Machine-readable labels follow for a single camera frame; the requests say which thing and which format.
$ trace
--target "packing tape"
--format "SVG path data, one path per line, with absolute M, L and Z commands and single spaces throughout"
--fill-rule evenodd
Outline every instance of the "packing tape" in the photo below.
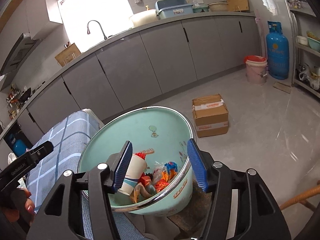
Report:
M 221 99 L 219 102 L 214 102 L 214 103 L 208 103 L 208 104 L 205 104 L 205 105 L 199 105 L 199 106 L 192 106 L 192 108 L 194 110 L 204 110 L 204 109 L 209 109 L 209 108 L 216 108 L 218 106 L 223 106 L 223 99 Z
M 199 131 L 205 131 L 205 130 L 212 130 L 212 129 L 217 129 L 217 128 L 226 127 L 226 126 L 228 126 L 228 121 L 205 124 L 205 125 L 196 126 L 196 131 L 199 132 Z

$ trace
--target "black range hood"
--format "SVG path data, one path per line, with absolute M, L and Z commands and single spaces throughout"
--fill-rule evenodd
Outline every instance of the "black range hood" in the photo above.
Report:
M 0 90 L 11 84 L 19 68 L 40 42 L 41 40 L 31 39 L 30 33 L 21 34 L 0 69 L 0 76 L 5 75 Z

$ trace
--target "paper cup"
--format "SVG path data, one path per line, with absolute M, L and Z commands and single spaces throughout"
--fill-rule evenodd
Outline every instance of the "paper cup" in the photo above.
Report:
M 121 189 L 118 189 L 118 191 L 123 194 L 130 195 L 146 167 L 147 163 L 144 159 L 135 154 L 132 155 L 122 187 Z

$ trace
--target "black faucet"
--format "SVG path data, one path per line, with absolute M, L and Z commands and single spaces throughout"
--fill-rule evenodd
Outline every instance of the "black faucet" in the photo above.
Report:
M 96 20 L 91 20 L 91 21 L 89 21 L 89 22 L 92 22 L 92 21 L 97 22 L 97 23 L 99 24 L 100 29 L 101 29 L 102 34 L 103 34 L 103 37 L 104 37 L 104 40 L 106 41 L 106 40 L 107 40 L 107 37 L 106 37 L 106 35 L 105 35 L 105 34 L 104 34 L 104 32 L 103 32 L 103 29 L 102 29 L 102 27 L 101 27 L 100 22 L 98 22 L 98 21 L 96 21 Z M 88 22 L 88 24 L 87 24 L 87 34 L 90 34 L 90 30 L 89 30 L 89 22 Z

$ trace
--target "bolt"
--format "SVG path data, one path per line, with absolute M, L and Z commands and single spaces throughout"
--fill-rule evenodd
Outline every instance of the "bolt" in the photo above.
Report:
M 218 169 L 218 168 L 222 167 L 222 163 L 221 162 L 214 162 L 213 166 Z
M 72 171 L 71 170 L 66 170 L 64 173 L 63 173 L 63 175 L 65 176 L 65 177 L 68 177 L 68 176 L 70 176 L 72 174 Z
M 254 169 L 249 169 L 249 170 L 248 170 L 248 173 L 249 173 L 250 175 L 252 175 L 252 176 L 254 176 L 254 175 L 257 174 L 256 170 L 254 170 Z
M 108 167 L 108 165 L 106 163 L 100 163 L 100 164 L 98 164 L 97 167 L 98 167 L 99 170 L 104 170 L 105 168 Z

